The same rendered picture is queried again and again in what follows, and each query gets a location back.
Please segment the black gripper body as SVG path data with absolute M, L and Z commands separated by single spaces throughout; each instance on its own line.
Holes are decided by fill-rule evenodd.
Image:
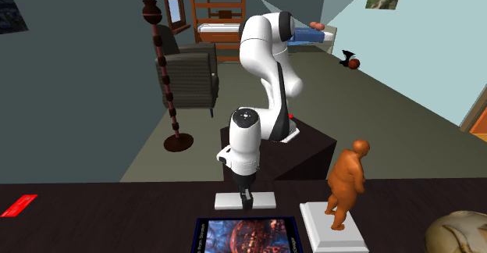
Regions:
M 245 190 L 250 190 L 251 185 L 254 183 L 256 179 L 256 173 L 253 173 L 251 175 L 247 176 L 242 176 L 236 173 L 232 174 L 233 181 L 235 184 L 238 186 L 239 191 L 241 194 L 245 192 Z

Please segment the white flat rectangular slab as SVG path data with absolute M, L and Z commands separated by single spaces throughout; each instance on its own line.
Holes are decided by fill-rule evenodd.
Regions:
M 215 210 L 251 210 L 276 208 L 273 192 L 252 192 L 251 203 L 243 203 L 239 193 L 217 193 L 215 195 Z

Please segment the book with blue picture cover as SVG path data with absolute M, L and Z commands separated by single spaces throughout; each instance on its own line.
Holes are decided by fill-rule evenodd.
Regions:
M 199 218 L 191 253 L 304 253 L 292 216 Z

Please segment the dark robot stand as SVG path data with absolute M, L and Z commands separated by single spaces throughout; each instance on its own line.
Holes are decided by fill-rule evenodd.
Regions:
M 233 120 L 220 130 L 222 150 L 216 160 L 222 164 L 224 180 L 231 180 L 236 158 L 260 155 L 256 180 L 324 180 L 327 177 L 336 140 L 297 118 L 299 133 L 286 143 L 261 140 L 259 122 L 241 128 Z

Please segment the orange figure on white base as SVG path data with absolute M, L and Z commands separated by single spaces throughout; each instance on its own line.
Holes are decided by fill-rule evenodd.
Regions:
M 369 253 L 350 215 L 357 196 L 364 193 L 361 159 L 369 150 L 370 144 L 361 139 L 344 149 L 329 173 L 328 201 L 300 204 L 312 253 Z

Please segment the dark wooden table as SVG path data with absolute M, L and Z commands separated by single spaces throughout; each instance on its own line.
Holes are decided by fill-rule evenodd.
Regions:
M 370 253 L 424 253 L 424 235 L 456 210 L 487 214 L 487 178 L 367 180 L 351 209 Z M 190 253 L 197 219 L 217 217 L 230 182 L 0 184 L 0 253 Z

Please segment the dark red floor lamp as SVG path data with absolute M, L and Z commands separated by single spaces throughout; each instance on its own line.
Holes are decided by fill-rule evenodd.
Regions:
M 170 152 L 179 152 L 187 150 L 194 142 L 190 134 L 180 133 L 180 125 L 176 119 L 176 109 L 173 105 L 173 94 L 170 88 L 170 78 L 166 70 L 166 59 L 162 49 L 162 38 L 158 32 L 157 25 L 162 20 L 162 11 L 157 7 L 156 0 L 143 0 L 142 9 L 143 18 L 152 25 L 152 41 L 156 47 L 158 55 L 158 66 L 161 72 L 161 81 L 165 89 L 165 99 L 169 104 L 168 113 L 172 120 L 172 129 L 174 134 L 167 137 L 164 141 L 164 148 Z

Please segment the white and blue bed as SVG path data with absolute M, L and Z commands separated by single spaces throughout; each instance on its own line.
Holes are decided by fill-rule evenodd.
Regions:
M 200 41 L 211 43 L 239 43 L 240 25 L 238 23 L 203 23 L 197 28 Z M 308 27 L 296 27 L 290 39 L 291 45 L 305 42 L 323 43 L 333 41 L 334 34 L 324 30 L 315 30 Z

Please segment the black figure with red ball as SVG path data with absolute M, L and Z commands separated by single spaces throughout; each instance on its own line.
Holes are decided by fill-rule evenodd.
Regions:
M 355 54 L 353 52 L 342 50 L 342 53 L 345 55 L 345 59 L 339 61 L 339 64 L 348 67 L 349 69 L 358 69 L 360 67 L 360 61 L 355 58 Z

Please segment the wooden framed window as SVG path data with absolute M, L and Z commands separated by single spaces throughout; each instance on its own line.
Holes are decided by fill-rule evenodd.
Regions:
M 165 0 L 165 8 L 168 27 L 173 34 L 180 34 L 190 28 L 190 24 L 187 22 L 183 0 Z

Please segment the beige rounded vase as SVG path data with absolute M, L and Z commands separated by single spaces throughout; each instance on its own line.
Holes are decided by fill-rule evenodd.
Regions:
M 425 253 L 487 253 L 487 214 L 455 211 L 425 231 Z

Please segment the red flat card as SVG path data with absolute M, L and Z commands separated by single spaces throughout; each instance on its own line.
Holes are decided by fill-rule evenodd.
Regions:
M 37 194 L 22 195 L 12 205 L 10 205 L 2 214 L 0 214 L 0 217 L 12 218 L 18 216 L 36 198 L 37 198 Z

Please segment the orange wooden door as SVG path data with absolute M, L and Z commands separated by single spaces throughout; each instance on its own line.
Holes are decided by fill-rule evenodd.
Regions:
M 459 129 L 487 142 L 487 84 L 462 120 Z

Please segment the dark wall picture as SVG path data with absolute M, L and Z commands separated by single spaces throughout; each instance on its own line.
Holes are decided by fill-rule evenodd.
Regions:
M 14 0 L 0 0 L 0 34 L 27 31 L 28 27 Z

